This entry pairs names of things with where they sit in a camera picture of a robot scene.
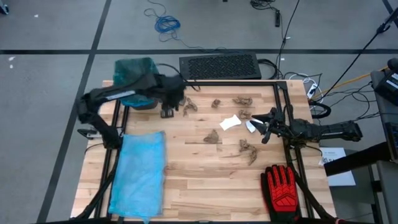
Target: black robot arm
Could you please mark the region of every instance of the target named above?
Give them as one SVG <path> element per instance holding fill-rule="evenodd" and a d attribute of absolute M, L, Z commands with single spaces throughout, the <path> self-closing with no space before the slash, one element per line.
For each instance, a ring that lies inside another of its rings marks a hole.
<path fill-rule="evenodd" d="M 359 126 L 353 121 L 331 125 L 311 124 L 303 119 L 293 119 L 289 125 L 285 124 L 283 113 L 277 112 L 272 108 L 270 113 L 252 116 L 265 124 L 251 121 L 254 127 L 264 135 L 262 143 L 266 144 L 272 134 L 290 139 L 292 143 L 299 145 L 306 142 L 318 142 L 322 139 L 341 138 L 346 141 L 359 141 L 362 138 L 362 132 Z"/>
<path fill-rule="evenodd" d="M 77 102 L 78 119 L 82 124 L 90 124 L 102 135 L 104 147 L 117 149 L 121 147 L 118 130 L 111 127 L 98 114 L 103 103 L 131 95 L 143 95 L 156 98 L 162 102 L 162 118 L 174 116 L 173 109 L 178 111 L 178 104 L 184 97 L 185 85 L 182 77 L 165 75 L 143 75 L 134 83 L 122 86 L 95 88 L 84 94 Z"/>

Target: red glove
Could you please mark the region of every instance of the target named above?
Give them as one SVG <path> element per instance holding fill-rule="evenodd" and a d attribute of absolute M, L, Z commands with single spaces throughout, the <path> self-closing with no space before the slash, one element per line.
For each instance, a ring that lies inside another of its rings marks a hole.
<path fill-rule="evenodd" d="M 299 216 L 299 200 L 293 171 L 273 165 L 261 174 L 262 196 L 272 222 L 292 222 Z"/>

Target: gray floor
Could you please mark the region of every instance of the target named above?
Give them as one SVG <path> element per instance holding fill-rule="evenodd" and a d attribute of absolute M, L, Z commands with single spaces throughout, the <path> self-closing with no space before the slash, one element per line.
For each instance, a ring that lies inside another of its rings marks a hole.
<path fill-rule="evenodd" d="M 73 100 L 88 55 L 5 55 L 1 50 L 89 50 L 106 0 L 4 0 L 11 13 L 0 16 L 0 222 L 34 223 L 42 206 L 55 160 L 60 149 Z M 280 29 L 274 27 L 272 11 L 257 11 L 249 0 L 158 0 L 167 13 L 182 23 L 178 32 L 188 45 L 236 49 L 278 49 Z M 398 0 L 390 0 L 392 7 Z M 284 28 L 295 1 L 276 0 Z M 143 15 L 153 7 L 146 1 L 112 0 L 98 49 L 186 49 L 180 42 L 160 43 L 154 18 Z M 162 8 L 155 6 L 161 13 Z M 388 15 L 381 0 L 301 1 L 290 26 L 286 49 L 360 49 Z M 370 49 L 398 49 L 398 29 L 380 35 Z M 156 62 L 178 66 L 188 55 L 96 55 L 86 91 L 111 79 L 113 63 L 120 58 L 149 56 Z M 386 66 L 393 54 L 362 55 L 342 80 Z M 258 58 L 274 60 L 275 54 Z M 283 72 L 323 73 L 321 88 L 327 89 L 349 65 L 352 54 L 283 54 Z M 271 75 L 261 67 L 263 78 Z M 173 74 L 168 68 L 161 72 Z M 358 88 L 370 78 L 342 87 Z M 374 99 L 373 93 L 367 94 Z M 325 98 L 330 105 L 341 96 Z M 366 103 L 350 98 L 332 107 L 323 124 L 355 119 Z M 370 113 L 377 111 L 371 103 Z M 379 118 L 358 122 L 364 134 L 358 143 L 324 141 L 324 146 L 341 146 L 354 151 L 384 140 Z M 76 122 L 75 130 L 81 125 Z M 86 141 L 73 132 L 65 163 L 47 221 L 66 220 L 75 196 Z M 354 172 L 358 188 L 332 189 L 338 216 L 351 218 L 369 213 L 371 198 L 365 170 Z M 371 215 L 354 220 L 372 222 Z"/>

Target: wooden table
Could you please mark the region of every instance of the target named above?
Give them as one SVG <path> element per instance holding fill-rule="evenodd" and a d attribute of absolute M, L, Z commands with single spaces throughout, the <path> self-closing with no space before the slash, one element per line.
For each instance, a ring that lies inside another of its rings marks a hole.
<path fill-rule="evenodd" d="M 303 83 L 299 80 L 288 80 L 287 84 L 295 118 L 311 121 Z M 104 81 L 104 86 L 109 85 L 112 85 L 112 81 Z M 245 121 L 242 125 L 226 131 L 221 129 L 219 123 L 244 108 L 232 101 L 238 95 L 253 98 L 253 104 L 248 107 L 252 114 L 268 113 L 275 106 L 272 87 L 203 86 L 200 92 L 188 87 L 185 94 L 198 106 L 197 112 L 189 110 L 187 116 L 183 116 L 180 110 L 175 113 L 174 118 L 161 119 L 160 106 L 154 110 L 129 110 L 127 134 L 155 131 L 166 133 L 167 167 L 163 216 L 152 220 L 270 220 L 262 199 L 259 178 L 267 166 L 286 163 L 282 139 L 272 135 L 268 144 L 261 144 L 262 136 L 258 131 L 250 133 L 244 125 Z M 215 98 L 221 100 L 217 109 L 211 107 Z M 99 112 L 108 124 L 112 120 L 114 104 L 115 101 L 104 104 Z M 120 110 L 119 124 L 122 113 L 123 107 Z M 206 144 L 203 138 L 213 129 L 217 130 L 220 140 L 217 144 Z M 248 143 L 259 150 L 257 159 L 251 166 L 248 165 L 248 154 L 239 155 L 240 139 L 247 139 Z M 88 146 L 99 142 L 101 141 L 89 141 Z M 98 190 L 104 155 L 102 146 L 93 147 L 86 153 L 71 217 L 78 215 Z M 304 148 L 302 158 L 309 189 L 327 212 L 335 216 L 325 170 L 318 165 L 320 153 Z M 304 199 L 299 188 L 298 191 L 300 208 L 303 216 L 306 216 Z M 102 217 L 106 215 L 108 200 L 109 189 L 104 196 Z"/>

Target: blue towel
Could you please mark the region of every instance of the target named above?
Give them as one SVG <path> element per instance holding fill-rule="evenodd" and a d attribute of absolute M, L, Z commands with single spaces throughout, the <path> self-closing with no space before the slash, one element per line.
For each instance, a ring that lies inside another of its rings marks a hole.
<path fill-rule="evenodd" d="M 124 135 L 109 213 L 142 218 L 162 214 L 165 133 Z"/>
<path fill-rule="evenodd" d="M 133 83 L 147 74 L 159 74 L 155 62 L 149 58 L 121 59 L 114 63 L 113 85 Z M 151 105 L 155 100 L 143 95 L 132 95 L 120 99 L 124 106 L 140 107 Z"/>

